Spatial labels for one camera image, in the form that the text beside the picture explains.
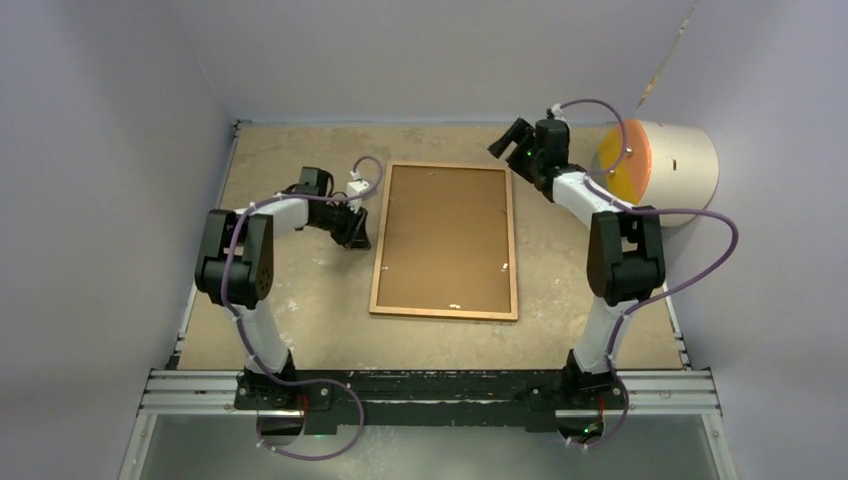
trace cork board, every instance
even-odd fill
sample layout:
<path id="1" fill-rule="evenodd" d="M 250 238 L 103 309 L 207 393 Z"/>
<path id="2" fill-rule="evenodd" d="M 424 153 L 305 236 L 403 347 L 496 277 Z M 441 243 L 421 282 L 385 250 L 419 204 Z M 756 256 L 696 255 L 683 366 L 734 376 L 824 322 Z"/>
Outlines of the cork board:
<path id="1" fill-rule="evenodd" d="M 518 319 L 506 168 L 390 163 L 370 312 Z"/>

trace table surface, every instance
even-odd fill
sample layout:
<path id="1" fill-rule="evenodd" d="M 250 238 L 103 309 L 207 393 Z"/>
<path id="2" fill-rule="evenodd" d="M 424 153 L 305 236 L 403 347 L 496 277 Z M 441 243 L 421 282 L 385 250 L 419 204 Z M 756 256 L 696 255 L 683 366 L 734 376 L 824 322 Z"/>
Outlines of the table surface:
<path id="1" fill-rule="evenodd" d="M 234 209 L 295 183 L 302 166 L 332 172 L 337 187 L 352 163 L 371 154 L 384 162 L 499 165 L 486 147 L 498 126 L 247 126 L 241 130 L 221 207 Z M 607 127 L 574 128 L 571 161 L 588 165 Z M 365 166 L 364 177 L 374 176 Z M 307 228 L 274 242 L 269 299 L 295 364 L 305 369 L 559 368 L 583 332 L 592 293 L 586 281 L 587 229 L 513 176 L 517 322 L 372 316 L 368 312 L 375 250 L 345 251 L 326 232 Z M 382 188 L 364 202 L 376 243 Z M 624 368 L 681 368 L 668 310 L 638 312 L 623 341 Z M 199 294 L 180 369 L 241 369 L 244 356 L 228 316 Z"/>

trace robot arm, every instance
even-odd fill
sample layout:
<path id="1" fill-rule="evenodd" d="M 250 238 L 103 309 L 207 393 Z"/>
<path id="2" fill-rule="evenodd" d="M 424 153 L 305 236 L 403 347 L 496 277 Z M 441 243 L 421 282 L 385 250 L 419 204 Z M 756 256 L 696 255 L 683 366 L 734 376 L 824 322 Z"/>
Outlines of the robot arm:
<path id="1" fill-rule="evenodd" d="M 297 184 L 285 193 L 302 193 L 326 196 L 332 175 L 311 167 L 301 171 Z M 354 179 L 347 185 L 348 193 L 364 191 L 368 184 Z M 200 254 L 195 269 L 197 289 L 209 295 L 212 302 L 223 307 L 221 280 L 232 231 L 244 209 L 236 211 L 212 210 L 206 217 Z M 245 334 L 256 354 L 271 370 L 281 372 L 289 359 L 289 352 L 280 337 L 274 314 L 268 303 L 268 294 L 274 280 L 274 242 L 280 235 L 315 227 L 330 232 L 330 236 L 345 249 L 369 249 L 371 243 L 365 233 L 368 211 L 359 203 L 327 203 L 317 200 L 288 198 L 266 205 L 253 212 L 239 235 L 228 283 L 228 300 L 242 317 Z M 253 358 L 247 355 L 246 367 L 263 373 Z"/>
<path id="2" fill-rule="evenodd" d="M 511 143 L 516 146 L 506 158 L 510 169 L 549 201 L 568 209 L 590 230 L 586 273 L 595 298 L 583 336 L 569 352 L 565 375 L 576 391 L 609 387 L 612 376 L 607 351 L 617 319 L 624 310 L 647 299 L 665 280 L 659 220 L 623 211 L 592 191 L 605 190 L 587 178 L 580 166 L 568 163 L 570 130 L 562 118 L 549 112 L 548 118 L 536 122 L 535 127 L 519 118 L 489 152 L 500 158 Z M 624 240 L 635 248 L 625 251 Z M 616 337 L 613 356 L 628 323 Z"/>

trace purple cable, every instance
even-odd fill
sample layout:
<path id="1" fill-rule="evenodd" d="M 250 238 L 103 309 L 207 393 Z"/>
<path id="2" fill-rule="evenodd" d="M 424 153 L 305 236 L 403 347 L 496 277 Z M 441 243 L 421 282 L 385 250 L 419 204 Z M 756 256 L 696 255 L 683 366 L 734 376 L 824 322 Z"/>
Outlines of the purple cable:
<path id="1" fill-rule="evenodd" d="M 629 212 L 633 215 L 696 215 L 702 217 L 714 218 L 716 220 L 720 220 L 724 222 L 728 227 L 730 227 L 730 245 L 728 245 L 727 250 L 710 266 L 705 268 L 701 273 L 695 275 L 694 277 L 686 280 L 685 282 L 677 285 L 676 287 L 672 287 L 667 291 L 660 293 L 654 297 L 648 298 L 647 300 L 643 300 L 639 303 L 636 303 L 632 307 L 624 310 L 618 319 L 613 325 L 612 335 L 610 335 L 609 342 L 607 343 L 606 354 L 607 354 L 607 364 L 609 365 L 610 373 L 612 373 L 613 378 L 618 381 L 618 383 L 622 386 L 622 397 L 624 400 L 624 407 L 621 410 L 621 416 L 618 417 L 618 420 L 613 424 L 612 428 L 607 431 L 606 435 L 603 435 L 598 441 L 591 444 L 583 444 L 583 447 L 586 449 L 595 448 L 600 446 L 601 444 L 609 441 L 618 431 L 621 429 L 621 426 L 624 424 L 624 420 L 627 418 L 627 413 L 630 410 L 630 395 L 627 392 L 627 388 L 624 387 L 624 382 L 621 380 L 621 377 L 618 375 L 618 370 L 615 368 L 615 364 L 612 361 L 612 354 L 615 350 L 615 341 L 618 338 L 618 334 L 621 331 L 621 327 L 624 324 L 624 321 L 627 317 L 633 315 L 637 310 L 647 305 L 650 305 L 654 302 L 662 300 L 668 296 L 674 295 L 675 293 L 680 292 L 686 288 L 691 287 L 692 285 L 701 281 L 704 277 L 711 274 L 715 269 L 721 266 L 724 262 L 730 258 L 730 255 L 733 254 L 733 251 L 736 250 L 736 245 L 739 243 L 739 228 L 736 224 L 726 215 L 723 215 L 718 212 L 713 212 L 710 210 L 699 210 L 695 208 L 664 208 L 664 209 L 655 209 L 655 210 L 634 210 L 629 205 L 618 201 L 618 199 L 614 198 L 612 195 L 608 195 L 603 190 L 595 187 L 595 184 L 592 182 L 591 175 L 601 175 L 601 174 L 609 174 L 612 173 L 616 168 L 618 168 L 619 164 L 624 160 L 624 156 L 627 154 L 627 128 L 624 125 L 624 119 L 621 118 L 621 115 L 618 111 L 613 108 L 607 102 L 602 100 L 596 100 L 593 98 L 584 98 L 580 100 L 573 100 L 571 102 L 566 102 L 560 105 L 560 108 L 570 107 L 572 105 L 577 105 L 581 103 L 594 103 L 601 106 L 606 107 L 607 110 L 612 112 L 615 116 L 615 119 L 618 121 L 618 125 L 621 128 L 621 151 L 618 154 L 618 158 L 616 161 L 609 167 L 599 171 L 587 172 L 583 177 L 583 184 L 586 185 L 586 188 L 589 189 L 595 196 L 604 200 L 605 202 L 609 202 L 611 205 L 614 205 L 626 212 Z"/>
<path id="2" fill-rule="evenodd" d="M 348 202 L 350 200 L 358 200 L 358 199 L 361 199 L 361 198 L 368 197 L 372 193 L 374 193 L 375 190 L 377 190 L 377 187 L 383 181 L 383 164 L 380 163 L 380 161 L 377 160 L 375 157 L 372 157 L 370 155 L 365 155 L 363 157 L 360 157 L 356 161 L 356 163 L 353 164 L 353 170 L 358 171 L 359 164 L 362 163 L 364 160 L 371 160 L 372 162 L 374 162 L 377 165 L 377 180 L 374 183 L 372 183 L 367 189 L 365 189 L 362 193 L 359 193 L 357 195 L 352 195 L 350 197 L 346 197 L 346 198 L 342 199 L 342 201 Z M 233 229 L 232 239 L 230 240 L 230 250 L 229 250 L 229 253 L 227 253 L 227 260 L 224 263 L 224 278 L 221 281 L 221 299 L 223 300 L 224 307 L 226 307 L 227 310 L 232 312 L 232 314 L 235 316 L 236 329 L 238 330 L 239 337 L 241 338 L 241 341 L 244 344 L 244 349 L 245 349 L 245 351 L 247 351 L 248 356 L 253 359 L 254 363 L 256 363 L 256 365 L 259 367 L 259 369 L 262 370 L 262 372 L 265 375 L 267 375 L 268 378 L 270 378 L 274 383 L 277 383 L 278 385 L 282 385 L 284 387 L 302 387 L 302 386 L 305 386 L 305 385 L 314 385 L 316 383 L 328 383 L 330 385 L 334 385 L 336 387 L 341 388 L 342 390 L 347 392 L 348 395 L 351 396 L 351 398 L 353 398 L 353 401 L 356 403 L 356 407 L 359 410 L 359 425 L 356 428 L 356 433 L 353 434 L 353 438 L 351 438 L 350 441 L 344 447 L 342 447 L 341 449 L 339 449 L 339 450 L 337 450 L 333 453 L 328 453 L 326 455 L 312 456 L 312 455 L 301 455 L 301 454 L 298 454 L 298 453 L 288 452 L 288 451 L 279 449 L 276 446 L 271 445 L 270 443 L 265 441 L 265 439 L 262 438 L 261 432 L 257 429 L 257 435 L 259 436 L 259 444 L 261 446 L 267 448 L 268 450 L 270 450 L 273 453 L 277 453 L 279 455 L 283 455 L 283 456 L 286 456 L 286 457 L 289 457 L 289 458 L 294 458 L 296 460 L 306 460 L 306 461 L 327 460 L 327 459 L 330 459 L 330 458 L 338 457 L 339 455 L 341 455 L 341 454 L 347 452 L 348 450 L 350 450 L 351 448 L 353 448 L 353 445 L 356 444 L 357 440 L 359 440 L 359 437 L 362 436 L 362 433 L 365 430 L 365 409 L 362 406 L 362 401 L 356 395 L 356 392 L 354 392 L 350 387 L 348 387 L 347 385 L 345 385 L 345 384 L 343 384 L 339 381 L 336 381 L 336 380 L 333 380 L 333 379 L 330 379 L 330 378 L 314 378 L 314 379 L 310 379 L 310 380 L 300 380 L 300 381 L 296 381 L 296 382 L 288 382 L 288 381 L 285 381 L 285 380 L 278 378 L 276 373 L 273 370 L 271 370 L 271 368 L 268 367 L 268 365 L 265 362 L 263 362 L 261 358 L 259 358 L 259 355 L 256 354 L 256 350 L 254 350 L 253 345 L 250 344 L 250 340 L 248 340 L 248 338 L 247 338 L 247 333 L 244 330 L 243 318 L 242 318 L 241 314 L 239 313 L 238 310 L 236 310 L 236 308 L 233 306 L 233 304 L 230 303 L 230 301 L 227 297 L 227 287 L 229 286 L 230 269 L 233 266 L 233 257 L 234 257 L 235 251 L 236 251 L 236 245 L 238 244 L 239 233 L 241 232 L 241 229 L 244 226 L 244 222 L 247 220 L 247 217 L 249 217 L 251 213 L 253 213 L 254 211 L 256 211 L 259 208 L 262 208 L 262 207 L 264 207 L 266 205 L 270 205 L 274 202 L 279 202 L 280 200 L 285 200 L 285 199 L 289 199 L 289 198 L 300 198 L 300 199 L 303 199 L 303 200 L 318 200 L 318 201 L 324 201 L 324 202 L 339 200 L 338 198 L 332 198 L 332 197 L 321 197 L 321 196 L 318 196 L 318 195 L 303 195 L 303 194 L 293 193 L 293 194 L 278 194 L 278 195 L 276 195 L 272 198 L 269 198 L 267 200 L 263 200 L 261 202 L 251 204 L 250 207 L 248 207 L 247 210 L 245 210 L 244 213 L 242 213 L 239 216 L 239 219 L 236 222 L 236 226 Z"/>

